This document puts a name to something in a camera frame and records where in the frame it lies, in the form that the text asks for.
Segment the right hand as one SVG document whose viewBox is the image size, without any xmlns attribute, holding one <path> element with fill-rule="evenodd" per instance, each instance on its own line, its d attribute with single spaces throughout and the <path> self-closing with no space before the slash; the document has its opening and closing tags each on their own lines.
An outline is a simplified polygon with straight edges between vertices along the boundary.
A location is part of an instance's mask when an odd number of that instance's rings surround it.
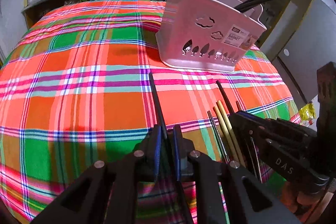
<svg viewBox="0 0 336 224">
<path fill-rule="evenodd" d="M 308 219 L 308 222 L 311 223 L 316 221 L 324 212 L 333 195 L 333 193 L 327 192 L 310 218 L 309 214 L 312 212 L 319 199 L 322 197 L 322 193 L 315 196 L 307 195 L 299 191 L 295 184 L 286 181 L 282 187 L 280 200 L 289 211 L 297 216 L 301 222 L 305 222 Z"/>
</svg>

